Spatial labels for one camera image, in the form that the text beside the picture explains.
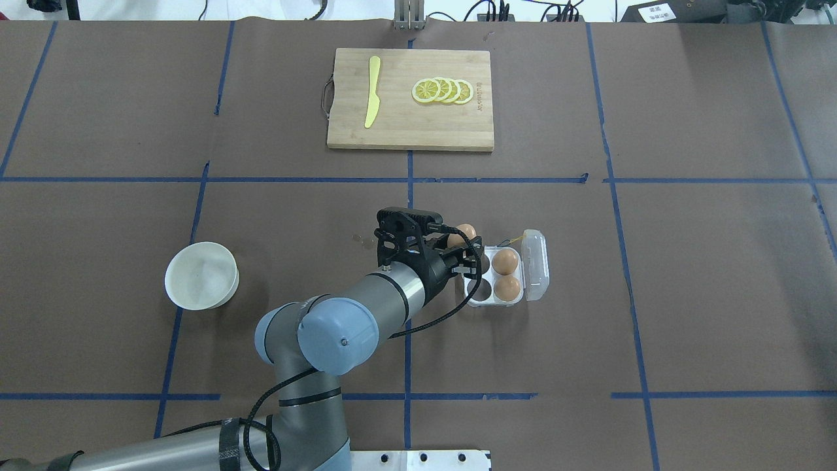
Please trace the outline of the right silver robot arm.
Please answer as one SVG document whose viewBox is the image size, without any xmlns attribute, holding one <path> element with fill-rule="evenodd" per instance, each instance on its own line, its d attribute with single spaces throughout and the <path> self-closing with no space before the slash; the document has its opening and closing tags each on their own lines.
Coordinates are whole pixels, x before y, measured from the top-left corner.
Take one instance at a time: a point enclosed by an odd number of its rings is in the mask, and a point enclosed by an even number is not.
<svg viewBox="0 0 837 471">
<path fill-rule="evenodd" d="M 290 302 L 266 314 L 254 342 L 277 382 L 245 417 L 207 421 L 107 452 L 50 462 L 2 462 L 3 470 L 350 470 L 340 378 L 405 325 L 455 275 L 481 279 L 481 238 L 381 247 L 382 264 L 337 295 Z"/>
</svg>

